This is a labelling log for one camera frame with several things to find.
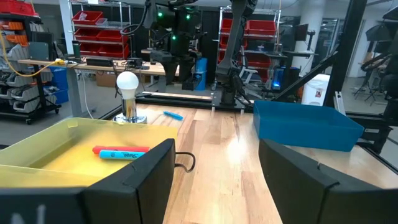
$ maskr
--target computer monitor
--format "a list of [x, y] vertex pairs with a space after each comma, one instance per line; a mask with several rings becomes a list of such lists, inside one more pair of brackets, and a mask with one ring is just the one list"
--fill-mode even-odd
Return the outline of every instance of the computer monitor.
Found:
[[308, 32], [308, 24], [300, 24], [295, 27], [294, 40], [295, 41], [306, 41]]

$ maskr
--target light bulb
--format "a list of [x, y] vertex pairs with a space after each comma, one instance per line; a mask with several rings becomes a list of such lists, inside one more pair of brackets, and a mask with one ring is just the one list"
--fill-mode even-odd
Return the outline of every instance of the light bulb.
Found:
[[130, 100], [136, 97], [136, 89], [139, 84], [136, 74], [132, 72], [122, 72], [118, 76], [116, 84], [118, 85], [124, 100]]

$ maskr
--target gray floor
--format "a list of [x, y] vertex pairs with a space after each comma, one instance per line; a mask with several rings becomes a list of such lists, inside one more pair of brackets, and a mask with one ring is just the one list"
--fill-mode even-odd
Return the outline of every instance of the gray floor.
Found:
[[[96, 108], [96, 112], [93, 113], [94, 118], [99, 118], [108, 111], [120, 105], [120, 97], [116, 99], [114, 97], [115, 89], [108, 87], [100, 87], [96, 85], [95, 79], [85, 78], [86, 80], [86, 92], [87, 92], [87, 103], [89, 108]], [[84, 91], [83, 91], [83, 80], [79, 82], [79, 90], [81, 96], [82, 108], [85, 108]], [[365, 101], [369, 96], [367, 93], [360, 94], [357, 99], [353, 95], [355, 92], [354, 87], [360, 86], [363, 82], [362, 78], [348, 78], [343, 87], [343, 98], [345, 102], [346, 111], [363, 112], [363, 113], [382, 113], [385, 109], [384, 96], [377, 94], [376, 101], [372, 98]], [[156, 85], [145, 88], [146, 91], [156, 91]], [[142, 85], [139, 86], [137, 91], [142, 91]], [[167, 86], [167, 93], [179, 93], [189, 95], [203, 95], [210, 96], [211, 91], [186, 91], [181, 90], [181, 85]], [[46, 118], [35, 121], [32, 125], [28, 126], [23, 121], [14, 120], [0, 120], [0, 144], [11, 145], [20, 140], [23, 140], [71, 115], [71, 109], [69, 103], [64, 103], [60, 109], [59, 114], [51, 112]], [[390, 133], [390, 138], [398, 141], [398, 129], [393, 130]], [[387, 159], [391, 164], [398, 167], [398, 146], [393, 142], [387, 141], [382, 151], [382, 157]]]

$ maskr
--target wooden tabletop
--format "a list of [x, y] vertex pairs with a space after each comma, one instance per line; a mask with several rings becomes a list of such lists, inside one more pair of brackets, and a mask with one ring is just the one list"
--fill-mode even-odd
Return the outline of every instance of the wooden tabletop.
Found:
[[[177, 151], [194, 153], [195, 170], [176, 168], [164, 223], [282, 223], [258, 158], [252, 114], [138, 105], [148, 124], [178, 128]], [[163, 110], [184, 117], [177, 121]], [[359, 146], [351, 152], [294, 147], [327, 166], [382, 188], [398, 187], [398, 176]], [[187, 156], [177, 161], [189, 167]]]
[[[114, 60], [113, 62], [116, 62], [118, 64], [118, 66], [116, 66], [116, 71], [118, 71], [118, 72], [124, 71], [124, 66], [122, 65], [122, 63], [125, 62], [125, 60]], [[18, 63], [46, 66], [51, 62], [24, 59], [24, 60], [18, 60]], [[69, 65], [52, 65], [52, 66], [63, 67], [63, 68], [67, 67], [67, 68], [83, 69], [83, 70], [113, 72], [113, 67], [92, 66], [92, 65], [87, 65], [85, 63], [83, 63], [81, 65], [69, 64]], [[141, 70], [141, 74], [143, 74], [143, 75], [165, 75], [163, 66], [159, 63], [157, 63], [156, 65], [151, 65], [150, 63], [146, 63], [144, 66], [149, 66], [149, 69]], [[130, 71], [140, 72], [140, 70], [138, 70], [138, 69], [130, 69]]]

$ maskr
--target blue container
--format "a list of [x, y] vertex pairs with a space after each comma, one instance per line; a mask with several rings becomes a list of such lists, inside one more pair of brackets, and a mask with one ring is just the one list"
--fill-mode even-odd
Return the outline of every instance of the blue container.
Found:
[[49, 67], [53, 74], [52, 83], [60, 90], [69, 89], [67, 79], [67, 69], [60, 67]]
[[257, 100], [253, 120], [260, 139], [344, 152], [353, 149], [364, 131], [361, 125], [326, 106]]
[[201, 58], [197, 60], [196, 72], [197, 78], [201, 77], [201, 81], [195, 90], [205, 90], [206, 89], [206, 75], [207, 75], [207, 58]]
[[55, 104], [62, 104], [69, 101], [68, 90], [60, 90], [53, 93], [57, 97]]

